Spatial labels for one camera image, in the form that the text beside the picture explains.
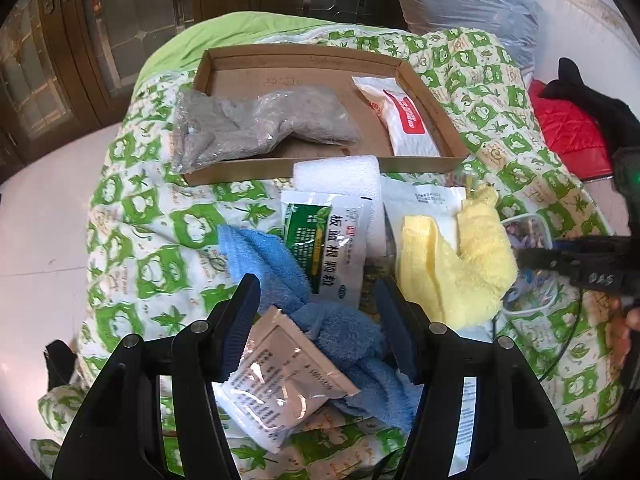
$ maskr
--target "bedsheet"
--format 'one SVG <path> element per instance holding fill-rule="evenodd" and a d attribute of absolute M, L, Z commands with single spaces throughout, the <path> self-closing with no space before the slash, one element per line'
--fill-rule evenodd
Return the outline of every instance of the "bedsheet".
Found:
<path fill-rule="evenodd" d="M 537 212 L 555 237 L 609 232 L 582 183 L 546 147 L 520 72 L 495 36 L 457 28 L 416 36 L 304 18 L 280 26 L 280 18 L 270 15 L 269 30 L 250 39 L 328 44 L 408 60 L 468 146 L 471 154 L 464 165 L 500 193 L 501 217 Z M 177 89 L 193 82 L 198 50 L 215 43 L 220 32 L 216 20 L 224 19 L 201 23 L 199 40 L 187 30 L 185 37 L 175 38 L 180 41 L 159 50 L 161 62 L 142 71 L 150 76 L 136 86 L 106 154 L 87 225 L 88 316 L 78 336 L 80 380 L 42 397 L 40 412 L 56 438 L 32 441 L 36 460 L 49 472 L 84 392 L 124 335 L 137 332 L 147 340 L 173 335 L 233 294 L 237 283 L 218 250 L 216 226 L 228 223 L 269 232 L 280 225 L 278 197 L 290 186 L 286 179 L 188 187 L 171 171 L 169 133 Z M 225 22 L 223 35 L 233 41 L 229 27 Z M 190 54 L 179 56 L 187 43 Z M 414 184 L 441 179 L 436 174 L 390 176 Z M 541 374 L 567 338 L 576 309 L 577 291 L 561 280 L 547 316 L 500 319 L 498 328 L 513 337 Z M 543 382 L 581 468 L 602 450 L 621 392 L 607 343 L 607 317 L 606 296 L 586 293 L 574 339 Z M 161 388 L 168 465 L 180 472 L 167 378 Z M 366 476 L 406 439 L 375 419 L 360 420 L 326 406 L 298 428 L 281 453 L 270 454 L 244 437 L 224 413 L 222 417 L 243 479 Z"/>

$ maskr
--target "metal screw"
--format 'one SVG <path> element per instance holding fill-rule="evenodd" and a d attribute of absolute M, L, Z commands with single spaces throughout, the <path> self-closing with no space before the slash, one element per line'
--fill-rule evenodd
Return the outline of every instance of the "metal screw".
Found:
<path fill-rule="evenodd" d="M 194 334 L 201 334 L 205 332 L 207 328 L 209 328 L 209 323 L 204 320 L 194 321 L 193 323 L 191 323 L 191 331 Z"/>
<path fill-rule="evenodd" d="M 447 326 L 436 321 L 429 325 L 429 330 L 434 334 L 442 335 L 447 331 Z"/>
<path fill-rule="evenodd" d="M 505 350 L 510 350 L 511 348 L 513 348 L 513 339 L 505 335 L 501 335 L 498 338 L 498 345 L 500 345 Z"/>
<path fill-rule="evenodd" d="M 122 340 L 122 344 L 124 348 L 133 348 L 138 344 L 138 341 L 140 341 L 140 338 L 136 334 L 129 334 Z"/>

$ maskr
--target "red cushion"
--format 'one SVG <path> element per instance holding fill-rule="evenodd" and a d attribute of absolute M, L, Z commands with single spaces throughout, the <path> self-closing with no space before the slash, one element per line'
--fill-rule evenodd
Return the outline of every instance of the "red cushion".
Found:
<path fill-rule="evenodd" d="M 581 180 L 613 174 L 595 121 L 569 101 L 539 97 L 545 86 L 534 79 L 529 97 L 549 149 Z"/>

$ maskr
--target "yellow towel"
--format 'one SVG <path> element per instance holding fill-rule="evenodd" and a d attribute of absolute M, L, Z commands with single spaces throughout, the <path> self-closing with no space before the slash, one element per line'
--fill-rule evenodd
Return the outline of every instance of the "yellow towel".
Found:
<path fill-rule="evenodd" d="M 493 317 L 513 285 L 518 266 L 495 204 L 498 194 L 483 187 L 463 201 L 458 213 L 460 256 L 428 216 L 405 216 L 398 285 L 431 321 L 457 330 Z"/>

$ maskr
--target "cardboard tray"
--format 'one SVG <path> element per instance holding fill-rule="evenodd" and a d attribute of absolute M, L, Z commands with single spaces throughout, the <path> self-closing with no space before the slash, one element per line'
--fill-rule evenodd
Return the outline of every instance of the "cardboard tray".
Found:
<path fill-rule="evenodd" d="M 394 156 L 388 132 L 352 76 L 395 77 L 414 101 L 443 156 Z M 460 134 L 411 66 L 398 58 L 350 48 L 308 44 L 264 44 L 212 48 L 202 56 L 193 84 L 207 95 L 255 98 L 278 88 L 330 86 L 360 128 L 361 141 L 348 148 L 287 138 L 264 155 L 225 160 L 186 174 L 190 186 L 291 177 L 301 160 L 375 155 L 380 171 L 446 173 L 468 155 Z"/>

